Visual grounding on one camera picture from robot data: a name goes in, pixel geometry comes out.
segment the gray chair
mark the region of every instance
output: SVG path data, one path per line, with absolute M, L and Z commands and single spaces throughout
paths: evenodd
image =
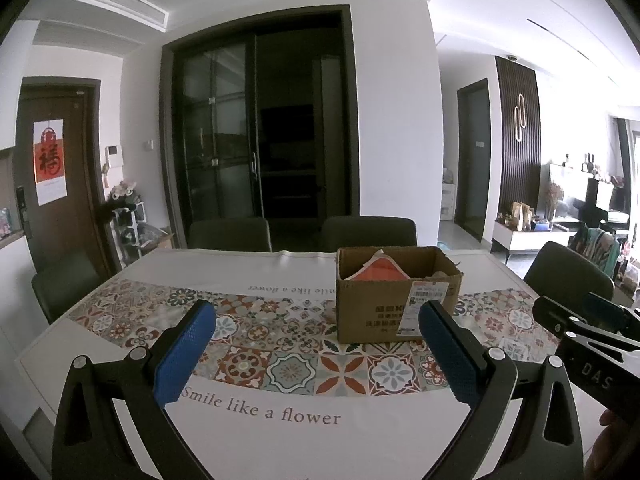
M 269 223 L 264 218 L 215 218 L 194 222 L 189 229 L 188 247 L 270 253 Z
M 611 278 L 581 254 L 555 242 L 547 242 L 533 260 L 524 281 L 540 296 L 580 313 L 584 297 L 593 292 L 613 298 Z
M 332 216 L 320 233 L 320 247 L 326 253 L 340 247 L 417 245 L 414 221 L 393 216 Z
M 84 252 L 65 256 L 31 279 L 33 291 L 49 323 L 101 284 L 100 276 Z

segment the brown wooden door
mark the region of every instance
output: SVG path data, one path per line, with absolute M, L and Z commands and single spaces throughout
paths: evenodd
M 93 110 L 94 91 L 92 87 L 81 86 L 22 87 L 18 104 L 14 179 L 15 186 L 24 189 L 27 220 L 24 227 L 36 270 L 55 264 L 70 253 L 84 250 L 98 274 L 106 279 L 110 275 L 108 259 L 95 223 L 89 183 L 89 179 L 95 176 L 92 127 L 98 110 Z M 38 149 L 37 169 L 48 171 L 53 177 L 62 164 L 66 196 L 44 203 L 46 195 L 41 192 L 39 205 L 34 172 L 34 123 L 51 121 L 51 124 L 60 124 L 53 122 L 56 120 L 62 120 L 63 142 L 57 143 L 54 151 L 47 148 L 43 152 L 46 154 L 44 158 L 41 158 L 42 147 Z

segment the ceiling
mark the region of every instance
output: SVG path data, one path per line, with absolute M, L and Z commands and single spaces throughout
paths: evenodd
M 224 0 L 140 1 L 165 10 L 171 30 Z M 104 9 L 76 7 L 35 0 L 25 17 L 46 22 L 36 41 L 56 44 L 66 38 L 69 44 L 124 56 L 163 34 L 139 23 L 127 25 Z M 619 104 L 640 105 L 640 56 L 604 0 L 430 0 L 430 13 L 437 33 L 515 54 L 554 75 L 597 82 Z

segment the sliding glass door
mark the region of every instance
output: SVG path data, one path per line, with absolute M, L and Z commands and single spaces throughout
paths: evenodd
M 184 226 L 261 216 L 255 155 L 254 37 L 185 54 L 174 137 Z

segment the chinese calligraphy poster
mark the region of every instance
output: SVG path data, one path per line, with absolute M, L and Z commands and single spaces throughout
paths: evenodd
M 33 123 L 33 169 L 38 205 L 66 196 L 62 119 Z

